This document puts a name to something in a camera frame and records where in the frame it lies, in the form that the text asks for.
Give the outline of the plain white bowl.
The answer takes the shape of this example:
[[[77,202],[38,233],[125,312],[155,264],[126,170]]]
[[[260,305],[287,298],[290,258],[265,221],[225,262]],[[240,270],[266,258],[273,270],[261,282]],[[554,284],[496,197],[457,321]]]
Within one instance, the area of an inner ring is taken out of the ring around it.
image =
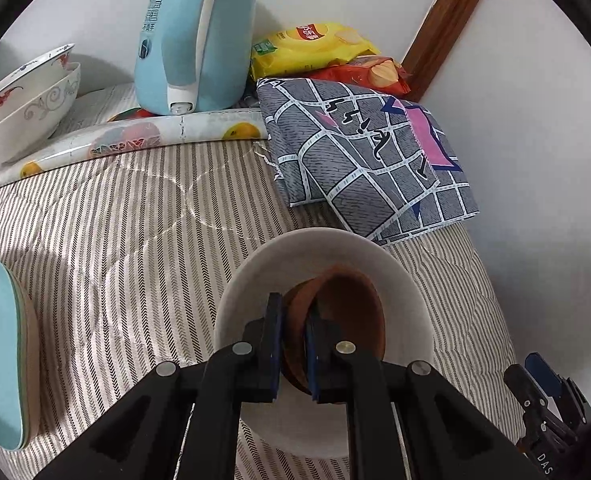
[[[404,266],[366,238],[332,228],[282,234],[241,264],[218,304],[214,348],[241,340],[247,323],[264,315],[272,292],[285,295],[333,266],[364,274],[375,286],[383,309],[385,362],[433,361],[428,308]],[[241,419],[262,440],[284,452],[311,458],[349,454],[345,407],[316,403],[286,377],[279,379],[276,401],[242,405]]]

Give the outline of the small brown bowl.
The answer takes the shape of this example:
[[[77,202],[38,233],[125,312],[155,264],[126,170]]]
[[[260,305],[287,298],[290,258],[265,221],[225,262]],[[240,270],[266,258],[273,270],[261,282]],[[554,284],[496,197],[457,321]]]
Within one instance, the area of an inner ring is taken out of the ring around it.
[[[282,329],[282,374],[295,388],[309,392],[305,375],[305,321],[317,310],[339,327],[344,340],[381,360],[385,352],[385,318],[373,282],[364,273],[336,264],[299,283],[282,297],[286,326]]]

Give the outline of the green plate under blue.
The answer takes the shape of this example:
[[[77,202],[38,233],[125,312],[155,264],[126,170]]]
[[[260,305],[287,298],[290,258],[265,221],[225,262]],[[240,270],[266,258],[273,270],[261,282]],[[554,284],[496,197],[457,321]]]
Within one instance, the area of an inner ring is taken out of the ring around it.
[[[11,271],[7,271],[7,274],[14,286],[19,305],[19,388],[22,427],[17,450],[20,450],[38,434],[40,426],[40,330],[31,297]]]

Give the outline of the grey checkered cloth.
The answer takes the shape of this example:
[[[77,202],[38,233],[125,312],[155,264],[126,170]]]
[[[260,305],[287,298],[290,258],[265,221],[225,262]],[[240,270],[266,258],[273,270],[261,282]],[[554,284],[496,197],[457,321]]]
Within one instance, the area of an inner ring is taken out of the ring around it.
[[[324,203],[378,245],[479,212],[446,136],[425,107],[355,84],[263,78],[256,93],[268,165],[291,207]]]

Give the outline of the fruit print table mat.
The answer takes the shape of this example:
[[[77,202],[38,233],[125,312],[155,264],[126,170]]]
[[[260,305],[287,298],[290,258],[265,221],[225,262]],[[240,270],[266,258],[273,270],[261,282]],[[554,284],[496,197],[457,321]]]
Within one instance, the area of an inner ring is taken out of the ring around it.
[[[0,188],[96,158],[180,144],[267,137],[262,114],[256,107],[106,122],[67,133],[1,166]]]

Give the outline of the white bowl grey swirl pattern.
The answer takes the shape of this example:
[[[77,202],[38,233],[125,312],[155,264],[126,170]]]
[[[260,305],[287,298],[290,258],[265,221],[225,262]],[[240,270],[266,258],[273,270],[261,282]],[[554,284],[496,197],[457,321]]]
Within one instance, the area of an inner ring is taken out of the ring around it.
[[[78,96],[80,82],[81,64],[73,62],[61,81],[0,122],[0,165],[53,134]]]

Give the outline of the red snack bag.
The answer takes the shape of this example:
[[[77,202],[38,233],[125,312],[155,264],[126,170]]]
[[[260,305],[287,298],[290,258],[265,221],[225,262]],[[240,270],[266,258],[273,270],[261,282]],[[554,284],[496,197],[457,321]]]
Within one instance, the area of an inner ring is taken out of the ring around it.
[[[409,92],[404,67],[393,58],[379,55],[361,55],[343,65],[328,66],[305,74],[305,77],[318,80],[354,84],[382,93],[404,98]]]

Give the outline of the white bowl red bat pattern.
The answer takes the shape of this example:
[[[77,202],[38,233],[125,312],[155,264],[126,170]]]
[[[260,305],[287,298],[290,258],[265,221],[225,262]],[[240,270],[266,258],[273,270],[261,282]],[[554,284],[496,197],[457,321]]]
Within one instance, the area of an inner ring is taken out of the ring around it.
[[[0,122],[67,75],[74,44],[64,44],[26,62],[0,81]]]

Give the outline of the light blue electric kettle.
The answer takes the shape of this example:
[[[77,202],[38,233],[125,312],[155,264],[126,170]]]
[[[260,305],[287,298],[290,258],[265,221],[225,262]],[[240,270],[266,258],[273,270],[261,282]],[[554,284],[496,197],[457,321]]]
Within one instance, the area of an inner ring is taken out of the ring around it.
[[[149,0],[136,98],[152,114],[225,110],[244,93],[256,0]]]

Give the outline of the yellow chips bag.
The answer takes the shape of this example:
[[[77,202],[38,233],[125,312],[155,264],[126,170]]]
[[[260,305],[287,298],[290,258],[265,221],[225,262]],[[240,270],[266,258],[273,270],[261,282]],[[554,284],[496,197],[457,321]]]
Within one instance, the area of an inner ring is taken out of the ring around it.
[[[344,65],[379,50],[352,27],[339,23],[297,26],[256,41],[251,49],[251,77],[282,77]]]

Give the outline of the brown wooden door frame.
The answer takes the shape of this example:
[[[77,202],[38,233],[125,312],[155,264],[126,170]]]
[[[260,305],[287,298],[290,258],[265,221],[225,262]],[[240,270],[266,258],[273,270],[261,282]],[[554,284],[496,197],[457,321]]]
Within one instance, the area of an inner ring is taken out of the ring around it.
[[[407,99],[419,102],[480,0],[435,0],[411,43],[402,65],[409,73]]]

